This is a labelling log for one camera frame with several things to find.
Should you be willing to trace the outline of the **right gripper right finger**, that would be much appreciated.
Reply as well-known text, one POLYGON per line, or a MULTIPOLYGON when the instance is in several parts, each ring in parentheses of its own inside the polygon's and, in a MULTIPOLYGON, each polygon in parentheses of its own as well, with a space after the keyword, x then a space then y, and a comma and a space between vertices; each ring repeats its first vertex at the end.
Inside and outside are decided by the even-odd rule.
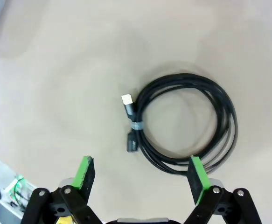
POLYGON ((212 215, 221 216, 227 224, 262 223, 249 191, 238 188, 229 192, 212 185, 199 157, 190 157, 187 179, 195 208, 186 224, 207 224, 212 215))

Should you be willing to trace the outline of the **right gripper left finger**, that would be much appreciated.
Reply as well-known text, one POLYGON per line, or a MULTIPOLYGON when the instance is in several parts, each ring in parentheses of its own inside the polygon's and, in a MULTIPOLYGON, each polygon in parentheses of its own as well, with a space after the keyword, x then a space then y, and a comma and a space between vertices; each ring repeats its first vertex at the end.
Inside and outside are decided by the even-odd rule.
POLYGON ((59 218, 68 216, 76 224, 101 223, 88 206, 94 178, 94 160, 91 156, 84 156, 68 185, 53 192, 46 188, 36 188, 32 192, 25 210, 25 223, 56 224, 59 218))

